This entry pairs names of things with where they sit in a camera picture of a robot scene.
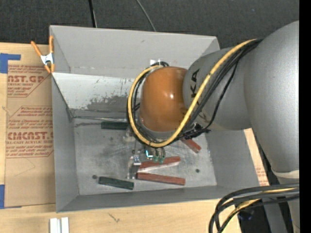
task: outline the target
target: black floor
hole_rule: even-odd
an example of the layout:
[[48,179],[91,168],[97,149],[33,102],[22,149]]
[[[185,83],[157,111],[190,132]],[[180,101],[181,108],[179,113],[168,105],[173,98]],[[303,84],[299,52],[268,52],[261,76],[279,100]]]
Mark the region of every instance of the black floor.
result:
[[[221,48],[299,20],[299,0],[139,0],[159,32],[214,35]],[[135,0],[93,0],[100,28],[152,31]],[[92,27],[88,0],[0,0],[0,42],[47,44],[49,25]],[[266,233],[258,209],[244,232]]]

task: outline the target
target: wooden table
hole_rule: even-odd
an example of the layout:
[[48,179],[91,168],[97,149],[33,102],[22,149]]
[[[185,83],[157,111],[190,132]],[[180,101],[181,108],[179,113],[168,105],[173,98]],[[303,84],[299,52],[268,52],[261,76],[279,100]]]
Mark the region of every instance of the wooden table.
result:
[[[24,45],[0,43],[0,52],[14,52],[16,47],[22,46]],[[0,104],[3,106],[0,108],[0,184],[4,182],[6,79],[6,74],[0,74]],[[266,177],[262,173],[263,166],[253,133],[246,130],[245,134],[259,180],[265,183]],[[0,210],[0,232],[47,233],[50,218],[69,217],[71,233],[206,233],[217,202],[218,200],[204,200],[60,214],[55,212],[55,204],[6,208]],[[225,219],[231,210],[232,208],[229,208],[224,211],[222,219]],[[237,217],[231,220],[225,232],[241,232]]]

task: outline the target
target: black cable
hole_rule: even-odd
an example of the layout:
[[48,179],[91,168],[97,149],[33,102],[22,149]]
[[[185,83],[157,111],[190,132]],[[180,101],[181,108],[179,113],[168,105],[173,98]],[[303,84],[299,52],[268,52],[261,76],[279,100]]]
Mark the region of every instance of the black cable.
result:
[[218,207],[215,209],[215,213],[214,213],[214,221],[216,224],[216,228],[219,229],[220,228],[220,223],[219,223],[219,214],[225,210],[226,208],[232,206],[232,205],[236,205],[238,206],[239,204],[246,202],[246,201],[250,201],[250,200],[256,200],[256,199],[272,199],[272,198],[279,198],[279,197],[285,197],[285,196],[296,196],[299,195],[299,188],[295,188],[293,190],[290,191],[285,191],[285,192],[279,192],[279,193],[259,193],[259,194],[254,194],[254,195],[249,195],[249,196],[245,196],[245,197],[241,197],[241,198],[236,198],[233,199],[232,201],[229,201],[225,204],[223,204],[222,206]]
[[[271,191],[271,190],[281,190],[281,189],[286,189],[286,188],[295,188],[294,190],[297,190],[297,189],[299,189],[299,183],[289,183],[289,184],[283,184],[283,185],[276,184],[276,185],[267,185],[267,186],[256,186],[256,187],[245,188],[242,190],[238,190],[238,191],[234,191],[232,193],[229,193],[226,196],[224,196],[223,198],[221,198],[219,200],[219,202],[217,203],[215,213],[214,213],[212,219],[213,219],[213,221],[216,221],[216,227],[219,228],[219,223],[218,223],[219,221],[218,221],[218,217],[216,215],[218,215],[222,210],[224,210],[225,208],[227,208],[231,205],[236,204],[237,202],[244,202],[244,201],[251,200],[254,198],[258,199],[258,198],[260,198],[260,196],[262,198],[268,197],[268,195],[266,195],[268,193],[265,193],[265,194],[259,193],[259,194],[255,194],[255,195],[250,195],[248,197],[242,197],[242,198],[234,199],[234,197],[236,197],[236,196],[241,196],[241,195],[245,195],[245,194],[249,194],[249,193],[255,193],[255,192],[267,192],[267,191]],[[282,192],[281,194],[271,193],[269,195],[270,195],[270,197],[274,197],[275,195],[286,194],[286,192]],[[234,199],[234,201],[230,201],[230,202],[227,202],[226,204],[224,204],[229,199]]]
[[[262,39],[260,40],[255,40],[250,42],[249,44],[245,45],[244,47],[242,47],[240,50],[238,50],[237,52],[235,52],[234,54],[232,54],[232,56],[226,61],[226,63],[224,64],[223,68],[221,69],[220,73],[217,75],[216,80],[213,82],[213,84],[211,85],[209,91],[207,91],[207,93],[204,95],[200,105],[197,107],[197,109],[195,110],[195,112],[193,113],[191,120],[188,122],[188,125],[191,125],[195,119],[197,118],[197,116],[201,113],[203,107],[205,106],[206,102],[208,101],[209,97],[211,96],[211,94],[214,92],[214,90],[216,89],[216,87],[218,86],[218,84],[221,82],[221,80],[224,78],[224,76],[229,72],[229,70],[235,65],[235,69],[238,65],[238,62],[240,61],[241,58],[243,58],[247,53],[249,53],[251,50],[253,50],[260,42],[262,41]],[[230,82],[232,81],[233,76],[230,77],[229,81],[227,82],[227,87],[228,87],[228,83],[230,84]],[[218,100],[217,103],[220,103],[221,100],[224,97],[225,92],[223,92],[223,95],[221,97],[221,99]]]
[[92,0],[88,0],[88,5],[89,5],[89,10],[91,12],[93,28],[97,28],[97,21],[96,21],[96,18],[95,18],[95,12],[94,12],[94,8],[93,8]]
[[153,23],[151,22],[151,19],[149,18],[147,12],[145,11],[144,7],[141,5],[141,3],[139,2],[139,0],[136,0],[136,2],[138,3],[138,5],[140,6],[140,8],[142,9],[142,11],[144,12],[145,16],[147,17],[151,27],[153,28],[154,32],[156,32],[156,28],[154,27]]
[[[222,226],[220,227],[220,229],[218,229],[217,233],[222,233],[224,231],[224,229],[226,228],[226,226],[228,225],[229,221],[232,219],[232,217],[238,213],[239,211],[241,210],[246,210],[246,209],[249,209],[250,207],[251,208],[255,208],[255,207],[258,207],[258,206],[264,206],[264,205],[267,205],[267,204],[274,204],[274,203],[283,203],[283,202],[287,202],[287,201],[291,201],[291,200],[296,200],[299,198],[299,195],[295,195],[295,196],[291,196],[291,197],[288,197],[288,198],[284,198],[284,199],[277,199],[277,200],[273,200],[273,201],[265,201],[265,202],[262,202],[262,201],[258,201],[258,202],[254,202],[253,204],[250,204],[249,206],[245,207],[245,208],[242,208],[240,210],[237,210],[234,214],[232,214],[230,217],[228,217],[226,219],[226,221],[222,224]],[[213,233],[213,221],[211,220],[210,221],[210,224],[209,224],[209,228],[208,228],[208,232],[209,233]]]
[[219,85],[219,83],[221,82],[221,80],[224,78],[224,76],[229,72],[229,70],[234,67],[234,71],[232,72],[232,75],[230,76],[229,80],[227,81],[227,84],[225,85],[222,94],[220,95],[217,104],[215,106],[214,112],[212,114],[212,118],[209,122],[209,124],[207,126],[205,126],[204,128],[201,128],[199,130],[190,130],[190,131],[186,131],[183,132],[182,134],[180,134],[175,141],[180,140],[181,138],[193,138],[193,137],[197,137],[202,133],[208,133],[211,130],[208,129],[208,127],[213,123],[218,108],[220,106],[220,103],[223,99],[223,97],[225,96],[225,92],[227,91],[233,76],[235,74],[236,68],[238,66],[238,63],[240,61],[241,58],[243,58],[247,53],[249,53],[251,50],[253,50],[260,42],[262,41],[262,39],[259,40],[255,40],[250,42],[249,44],[243,46],[239,51],[235,52],[232,54],[232,56],[225,62],[225,64],[223,65],[222,69],[219,71],[216,79],[212,82],[210,89],[206,92],[206,94],[204,95],[201,103],[199,104],[199,106],[197,107],[197,109],[194,111],[194,113],[191,116],[190,121],[187,123],[185,128],[189,128],[192,126],[192,124],[194,123],[194,121],[196,120],[197,116],[201,113],[203,107],[205,106],[206,102],[208,101],[208,99],[210,98],[210,96],[212,95],[212,93],[214,92],[214,90],[217,88],[217,86]]

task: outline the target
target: cable bundle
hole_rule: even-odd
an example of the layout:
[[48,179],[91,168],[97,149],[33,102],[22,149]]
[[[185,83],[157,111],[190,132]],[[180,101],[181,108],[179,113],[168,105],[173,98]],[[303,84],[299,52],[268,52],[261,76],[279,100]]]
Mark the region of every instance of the cable bundle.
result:
[[[231,218],[241,210],[266,204],[282,203],[298,198],[299,183],[251,187],[232,192],[218,202],[209,222],[208,233],[213,233],[214,224],[216,225],[217,233],[223,232]],[[220,225],[219,214],[224,209],[233,205],[236,208],[229,214],[223,224]]]
[[[159,64],[157,66],[151,66],[151,67],[145,69],[144,71],[142,71],[133,82],[133,85],[132,85],[130,93],[129,93],[128,102],[127,102],[128,122],[130,123],[130,126],[131,126],[136,138],[143,144],[146,144],[146,145],[151,146],[153,148],[161,148],[161,147],[167,146],[167,145],[169,145],[169,144],[171,144],[171,143],[173,143],[173,142],[175,142],[181,138],[192,138],[192,137],[200,135],[203,132],[207,132],[208,127],[213,123],[213,120],[215,119],[215,116],[216,116],[218,107],[221,103],[221,100],[224,97],[225,92],[228,89],[228,87],[229,87],[229,85],[233,79],[233,76],[235,74],[235,70],[236,70],[237,65],[239,63],[239,60],[243,56],[245,56],[249,51],[254,49],[260,42],[261,42],[261,40],[245,41],[245,42],[235,46],[231,50],[229,50],[216,63],[216,65],[211,69],[209,74],[205,77],[204,81],[202,82],[200,88],[197,91],[196,96],[193,98],[193,101],[192,101],[187,113],[185,114],[184,119],[181,121],[180,125],[178,126],[177,130],[171,135],[171,137],[169,137],[167,140],[162,141],[162,142],[157,142],[155,139],[152,138],[152,136],[150,134],[147,134],[146,132],[142,131],[142,129],[136,124],[135,111],[139,108],[139,105],[136,105],[136,96],[137,96],[137,92],[138,92],[138,87],[142,83],[143,79],[151,71],[153,71],[157,68],[164,67],[165,65]],[[214,110],[214,113],[213,113],[213,116],[212,116],[210,123],[204,128],[202,128],[202,127],[199,127],[198,129],[194,128],[192,126],[194,120],[199,115],[199,113],[202,111],[203,106],[208,101],[209,97],[211,96],[213,91],[216,89],[217,85],[220,83],[220,81],[223,79],[223,77],[226,75],[226,73],[232,67],[234,67],[234,71],[232,72],[232,74],[231,74],[231,76],[230,76],[225,88],[223,89],[223,92],[222,92],[222,94],[221,94],[221,96],[220,96],[220,98],[216,104],[216,107],[215,107],[215,110]],[[198,108],[196,108],[196,110],[194,110],[194,108],[195,108],[200,96],[202,95],[203,90],[205,89],[207,83],[209,82],[211,76],[214,75],[217,70],[220,70],[220,72],[217,74],[216,79],[211,84],[210,90],[205,94],[205,96],[203,97],[203,100],[200,103],[200,105],[198,106]]]

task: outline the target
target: cardboard sheet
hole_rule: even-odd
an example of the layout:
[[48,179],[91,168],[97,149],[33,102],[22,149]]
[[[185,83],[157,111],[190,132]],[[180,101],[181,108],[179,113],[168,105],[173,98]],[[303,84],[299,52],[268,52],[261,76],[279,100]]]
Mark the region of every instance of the cardboard sheet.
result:
[[8,61],[4,206],[54,203],[51,76],[30,44],[1,43],[0,53],[21,56]]

